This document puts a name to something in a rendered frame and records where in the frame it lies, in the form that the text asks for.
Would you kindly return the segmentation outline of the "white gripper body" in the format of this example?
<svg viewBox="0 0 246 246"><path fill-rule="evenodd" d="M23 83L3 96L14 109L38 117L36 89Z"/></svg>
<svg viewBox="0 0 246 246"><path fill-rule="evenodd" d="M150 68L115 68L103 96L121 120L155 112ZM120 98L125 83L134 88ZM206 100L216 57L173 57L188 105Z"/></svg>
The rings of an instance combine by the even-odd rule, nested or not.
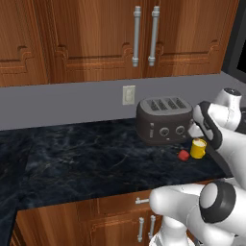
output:
<svg viewBox="0 0 246 246"><path fill-rule="evenodd" d="M200 137L204 136L202 130L200 129L200 127L195 122L191 123L191 125L188 129L188 133L192 138L200 138Z"/></svg>

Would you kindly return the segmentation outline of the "yellow mug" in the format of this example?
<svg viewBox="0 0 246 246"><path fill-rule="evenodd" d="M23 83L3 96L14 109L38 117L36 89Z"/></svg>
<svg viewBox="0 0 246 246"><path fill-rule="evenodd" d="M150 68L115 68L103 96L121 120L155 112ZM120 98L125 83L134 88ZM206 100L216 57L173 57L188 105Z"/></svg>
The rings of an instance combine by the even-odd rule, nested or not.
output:
<svg viewBox="0 0 246 246"><path fill-rule="evenodd" d="M206 153L207 143L201 138L194 138L190 148L190 155L194 159L201 159Z"/></svg>

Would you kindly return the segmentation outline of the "black microwave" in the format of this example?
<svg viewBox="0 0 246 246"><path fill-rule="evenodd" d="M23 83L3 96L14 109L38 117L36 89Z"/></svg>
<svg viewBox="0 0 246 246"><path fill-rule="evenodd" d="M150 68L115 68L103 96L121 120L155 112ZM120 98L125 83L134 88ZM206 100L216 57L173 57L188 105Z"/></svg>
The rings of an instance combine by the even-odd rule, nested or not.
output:
<svg viewBox="0 0 246 246"><path fill-rule="evenodd" d="M222 71L246 85L246 61L241 53L246 43L246 0L239 0Z"/></svg>

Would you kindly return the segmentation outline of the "small red round object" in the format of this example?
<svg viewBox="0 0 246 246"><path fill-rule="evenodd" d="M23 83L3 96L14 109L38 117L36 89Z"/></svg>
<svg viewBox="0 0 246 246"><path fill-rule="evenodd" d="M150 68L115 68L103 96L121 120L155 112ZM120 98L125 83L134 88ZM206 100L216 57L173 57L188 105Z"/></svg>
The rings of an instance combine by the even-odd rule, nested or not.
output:
<svg viewBox="0 0 246 246"><path fill-rule="evenodd" d="M181 150L178 154L178 159L182 161L188 160L190 157L190 154L186 150Z"/></svg>

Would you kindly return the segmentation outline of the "dark grey four-slot toaster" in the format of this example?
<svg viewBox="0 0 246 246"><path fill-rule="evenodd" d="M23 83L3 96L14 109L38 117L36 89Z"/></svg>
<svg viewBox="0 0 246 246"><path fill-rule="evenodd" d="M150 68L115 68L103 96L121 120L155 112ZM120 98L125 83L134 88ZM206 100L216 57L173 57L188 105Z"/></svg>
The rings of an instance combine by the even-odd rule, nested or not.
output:
<svg viewBox="0 0 246 246"><path fill-rule="evenodd" d="M146 98L136 107L136 132L150 145L183 143L189 139L192 114L192 106L181 97Z"/></svg>

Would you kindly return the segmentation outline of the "wooden base cupboard door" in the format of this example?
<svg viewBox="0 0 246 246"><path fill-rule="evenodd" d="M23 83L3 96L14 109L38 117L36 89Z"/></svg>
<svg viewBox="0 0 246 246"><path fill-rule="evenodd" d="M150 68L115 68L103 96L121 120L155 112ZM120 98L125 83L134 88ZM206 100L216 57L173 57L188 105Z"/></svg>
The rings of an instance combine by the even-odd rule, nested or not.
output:
<svg viewBox="0 0 246 246"><path fill-rule="evenodd" d="M145 220L145 242L144 242L144 246L149 246L149 242L150 242L150 239L149 239L149 232L150 232L150 227L151 227L151 216L154 215L156 217L156 221L155 221L155 225L154 225L154 231L153 231L153 235L155 235L160 227L161 227L161 220L162 220L162 216L160 215L156 215L154 214L153 212L151 211L148 211L147 213L147 217L146 217L146 220Z"/></svg>
<svg viewBox="0 0 246 246"><path fill-rule="evenodd" d="M144 218L142 212L131 212L113 217L91 220L88 223L89 245L143 246L144 224L142 231L142 241L137 241L139 217Z"/></svg>

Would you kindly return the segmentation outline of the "wooden drawer front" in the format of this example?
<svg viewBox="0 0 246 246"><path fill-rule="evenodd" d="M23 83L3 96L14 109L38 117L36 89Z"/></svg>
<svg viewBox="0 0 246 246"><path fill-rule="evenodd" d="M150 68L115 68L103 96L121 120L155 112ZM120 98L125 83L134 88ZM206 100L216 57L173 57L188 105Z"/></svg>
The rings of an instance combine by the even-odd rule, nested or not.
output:
<svg viewBox="0 0 246 246"><path fill-rule="evenodd" d="M136 198L140 200L148 199L150 193L150 190L145 190L97 198L97 211L99 214L117 214L139 209L149 209L149 203L137 204L135 201Z"/></svg>

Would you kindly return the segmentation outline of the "wooden base cupboard panel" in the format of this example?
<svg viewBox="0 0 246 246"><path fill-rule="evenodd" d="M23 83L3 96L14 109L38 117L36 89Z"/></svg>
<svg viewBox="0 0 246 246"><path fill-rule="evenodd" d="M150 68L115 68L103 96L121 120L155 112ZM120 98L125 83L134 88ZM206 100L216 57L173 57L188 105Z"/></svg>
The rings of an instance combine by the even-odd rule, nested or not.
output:
<svg viewBox="0 0 246 246"><path fill-rule="evenodd" d="M88 223L95 200L20 210L16 223L25 246L91 246Z"/></svg>

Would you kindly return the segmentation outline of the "beige wall outlet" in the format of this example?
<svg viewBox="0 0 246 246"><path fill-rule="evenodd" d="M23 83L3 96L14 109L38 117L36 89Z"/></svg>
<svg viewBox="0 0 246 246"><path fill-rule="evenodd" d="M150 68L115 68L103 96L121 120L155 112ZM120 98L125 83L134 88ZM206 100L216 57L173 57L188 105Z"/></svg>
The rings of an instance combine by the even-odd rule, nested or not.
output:
<svg viewBox="0 0 246 246"><path fill-rule="evenodd" d="M123 105L133 105L135 103L135 86L123 86Z"/></svg>

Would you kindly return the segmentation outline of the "wooden wall cupboard door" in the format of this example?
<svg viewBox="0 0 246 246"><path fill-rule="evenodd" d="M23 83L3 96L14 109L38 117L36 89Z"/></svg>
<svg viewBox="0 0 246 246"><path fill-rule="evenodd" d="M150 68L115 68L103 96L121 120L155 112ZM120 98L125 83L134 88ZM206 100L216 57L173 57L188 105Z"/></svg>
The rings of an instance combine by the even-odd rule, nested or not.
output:
<svg viewBox="0 0 246 246"><path fill-rule="evenodd" d="M49 0L55 83L135 79L135 15L143 0Z"/></svg>
<svg viewBox="0 0 246 246"><path fill-rule="evenodd" d="M144 57L150 55L152 11L160 6L156 60L145 78L221 71L239 0L147 0Z"/></svg>
<svg viewBox="0 0 246 246"><path fill-rule="evenodd" d="M33 0L0 0L0 87L48 83Z"/></svg>

